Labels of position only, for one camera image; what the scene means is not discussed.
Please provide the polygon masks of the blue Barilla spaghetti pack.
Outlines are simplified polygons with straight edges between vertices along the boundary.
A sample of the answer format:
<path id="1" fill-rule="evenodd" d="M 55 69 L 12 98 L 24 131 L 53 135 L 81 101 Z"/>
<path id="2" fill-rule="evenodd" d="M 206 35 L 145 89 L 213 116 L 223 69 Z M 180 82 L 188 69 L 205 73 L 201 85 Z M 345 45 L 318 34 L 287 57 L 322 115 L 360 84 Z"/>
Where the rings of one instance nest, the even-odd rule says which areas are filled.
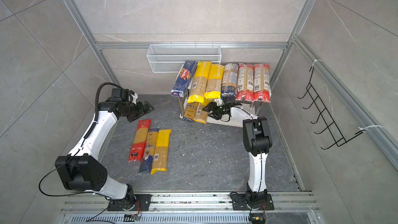
<path id="1" fill-rule="evenodd" d="M 188 92 L 188 87 L 193 79 L 198 66 L 197 61 L 186 61 L 176 78 L 176 81 L 171 90 L 171 96 L 185 97 Z"/>

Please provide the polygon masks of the Ankara blue spaghetti bag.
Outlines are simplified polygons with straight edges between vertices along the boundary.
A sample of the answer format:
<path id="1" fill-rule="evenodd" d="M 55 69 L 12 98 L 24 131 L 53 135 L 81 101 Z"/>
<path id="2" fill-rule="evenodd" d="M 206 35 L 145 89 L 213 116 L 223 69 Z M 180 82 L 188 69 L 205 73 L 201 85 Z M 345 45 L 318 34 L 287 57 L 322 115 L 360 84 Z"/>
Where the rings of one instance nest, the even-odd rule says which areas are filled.
<path id="1" fill-rule="evenodd" d="M 153 160 L 154 160 L 154 153 L 155 153 L 155 146 L 157 143 L 159 128 L 149 129 L 146 141 L 146 147 L 144 150 L 144 156 L 141 160 L 141 166 L 139 173 L 150 173 L 152 170 Z"/>

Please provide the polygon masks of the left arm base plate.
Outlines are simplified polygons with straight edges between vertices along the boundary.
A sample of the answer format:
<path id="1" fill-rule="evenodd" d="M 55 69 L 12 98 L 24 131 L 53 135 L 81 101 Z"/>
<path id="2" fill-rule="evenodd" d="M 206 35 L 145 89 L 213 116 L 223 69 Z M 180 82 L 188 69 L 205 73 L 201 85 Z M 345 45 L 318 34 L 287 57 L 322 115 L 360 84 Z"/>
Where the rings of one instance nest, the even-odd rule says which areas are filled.
<path id="1" fill-rule="evenodd" d="M 152 195 L 134 195 L 121 200 L 111 200 L 108 211 L 148 211 Z"/>

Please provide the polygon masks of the red label spaghetti bag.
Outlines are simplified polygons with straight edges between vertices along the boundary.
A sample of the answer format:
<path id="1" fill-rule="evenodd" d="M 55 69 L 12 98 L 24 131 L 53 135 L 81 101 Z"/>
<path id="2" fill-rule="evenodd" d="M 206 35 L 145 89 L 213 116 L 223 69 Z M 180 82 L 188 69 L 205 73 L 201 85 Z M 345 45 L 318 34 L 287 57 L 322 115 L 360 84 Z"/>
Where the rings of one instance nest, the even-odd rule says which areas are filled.
<path id="1" fill-rule="evenodd" d="M 254 66 L 252 64 L 239 64 L 236 100 L 254 101 Z"/>

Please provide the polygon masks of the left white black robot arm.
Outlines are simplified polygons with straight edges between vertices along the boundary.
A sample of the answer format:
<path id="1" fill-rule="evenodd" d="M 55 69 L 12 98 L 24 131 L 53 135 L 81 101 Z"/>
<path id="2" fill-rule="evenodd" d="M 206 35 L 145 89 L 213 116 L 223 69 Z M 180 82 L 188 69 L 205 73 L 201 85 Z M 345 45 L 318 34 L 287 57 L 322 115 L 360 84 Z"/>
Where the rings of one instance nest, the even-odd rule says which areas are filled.
<path id="1" fill-rule="evenodd" d="M 101 90 L 107 85 L 101 84 L 96 91 L 91 125 L 68 155 L 56 159 L 55 171 L 71 196 L 99 195 L 105 197 L 114 210 L 129 211 L 138 206 L 133 188 L 108 175 L 99 161 L 100 152 L 121 117 L 133 122 L 154 111 L 154 107 L 148 101 L 137 101 L 137 93 L 117 84 L 111 84 L 111 96 L 100 102 Z"/>

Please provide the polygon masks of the yellow spaghetti bag thin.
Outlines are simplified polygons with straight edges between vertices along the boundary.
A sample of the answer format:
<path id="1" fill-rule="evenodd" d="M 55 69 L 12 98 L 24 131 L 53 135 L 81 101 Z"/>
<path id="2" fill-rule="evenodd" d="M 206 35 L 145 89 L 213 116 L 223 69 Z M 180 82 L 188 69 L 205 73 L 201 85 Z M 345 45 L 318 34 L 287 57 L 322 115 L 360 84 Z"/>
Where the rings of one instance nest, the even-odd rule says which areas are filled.
<path id="1" fill-rule="evenodd" d="M 169 143 L 171 129 L 161 129 L 158 132 L 157 142 L 154 151 L 152 169 L 150 174 L 167 171 L 167 160 L 169 154 Z"/>

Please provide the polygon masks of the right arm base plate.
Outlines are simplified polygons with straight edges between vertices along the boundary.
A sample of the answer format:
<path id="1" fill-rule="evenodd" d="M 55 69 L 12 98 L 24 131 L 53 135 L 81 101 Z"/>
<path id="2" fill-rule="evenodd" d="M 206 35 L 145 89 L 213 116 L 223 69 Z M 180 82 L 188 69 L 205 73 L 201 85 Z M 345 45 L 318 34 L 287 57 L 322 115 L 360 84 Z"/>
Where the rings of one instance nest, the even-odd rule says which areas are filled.
<path id="1" fill-rule="evenodd" d="M 259 194 L 253 193 L 250 190 L 244 194 L 232 192 L 229 196 L 231 198 L 234 211 L 273 211 L 275 209 L 272 196 L 268 194 L 266 190 Z"/>

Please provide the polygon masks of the blue end spaghetti bag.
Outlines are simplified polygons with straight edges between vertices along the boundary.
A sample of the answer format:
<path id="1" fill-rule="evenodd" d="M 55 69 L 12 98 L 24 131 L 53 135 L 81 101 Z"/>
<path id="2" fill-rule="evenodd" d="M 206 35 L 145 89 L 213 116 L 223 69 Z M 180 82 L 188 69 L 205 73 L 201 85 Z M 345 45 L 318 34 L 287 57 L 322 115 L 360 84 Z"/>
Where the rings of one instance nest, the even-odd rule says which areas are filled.
<path id="1" fill-rule="evenodd" d="M 224 66 L 224 74 L 221 83 L 221 98 L 236 98 L 237 96 L 238 64 L 228 63 Z"/>

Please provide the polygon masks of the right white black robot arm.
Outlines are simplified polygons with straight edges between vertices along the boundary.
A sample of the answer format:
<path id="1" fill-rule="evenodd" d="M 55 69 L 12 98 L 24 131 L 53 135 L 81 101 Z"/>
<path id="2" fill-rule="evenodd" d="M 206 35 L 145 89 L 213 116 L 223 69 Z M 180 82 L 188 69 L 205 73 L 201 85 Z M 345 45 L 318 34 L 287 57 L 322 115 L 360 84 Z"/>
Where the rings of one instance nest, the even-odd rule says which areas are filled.
<path id="1" fill-rule="evenodd" d="M 249 180 L 245 193 L 246 203 L 257 209 L 271 197 L 266 186 L 266 160 L 272 147 L 268 120 L 246 110 L 241 103 L 227 102 L 218 106 L 211 102 L 203 108 L 208 116 L 221 120 L 224 115 L 238 120 L 243 127 L 243 144 L 249 154 Z"/>

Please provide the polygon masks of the yellow Pastatime spaghetti bag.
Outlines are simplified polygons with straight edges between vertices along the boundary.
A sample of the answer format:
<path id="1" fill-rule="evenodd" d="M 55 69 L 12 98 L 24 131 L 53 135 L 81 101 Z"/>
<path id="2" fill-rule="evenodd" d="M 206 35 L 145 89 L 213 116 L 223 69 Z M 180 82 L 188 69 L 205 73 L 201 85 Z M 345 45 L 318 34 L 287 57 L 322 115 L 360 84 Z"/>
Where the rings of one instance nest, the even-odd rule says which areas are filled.
<path id="1" fill-rule="evenodd" d="M 221 84 L 224 74 L 224 66 L 212 64 L 209 71 L 208 81 L 204 97 L 208 100 L 221 98 Z"/>

